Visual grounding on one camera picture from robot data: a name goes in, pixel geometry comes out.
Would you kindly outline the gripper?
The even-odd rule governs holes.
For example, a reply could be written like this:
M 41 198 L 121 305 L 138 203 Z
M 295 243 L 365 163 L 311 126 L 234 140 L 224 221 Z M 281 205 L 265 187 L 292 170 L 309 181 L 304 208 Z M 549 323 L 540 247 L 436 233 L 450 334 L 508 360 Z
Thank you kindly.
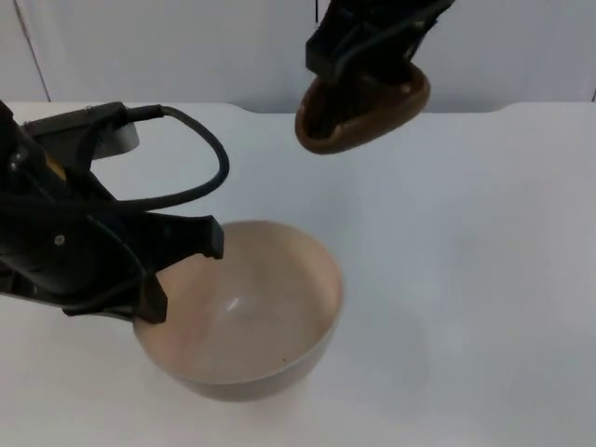
M 90 212 L 115 197 L 92 174 L 95 148 L 72 137 L 50 152 L 25 133 L 1 140 L 1 291 L 54 305 L 68 316 L 166 321 L 168 297 L 155 274 L 196 254 L 224 257 L 224 231 L 211 216 Z
M 319 25 L 310 135 L 331 137 L 339 125 L 372 110 L 369 86 L 358 76 L 409 84 L 413 55 L 439 16 L 439 1 L 331 1 Z

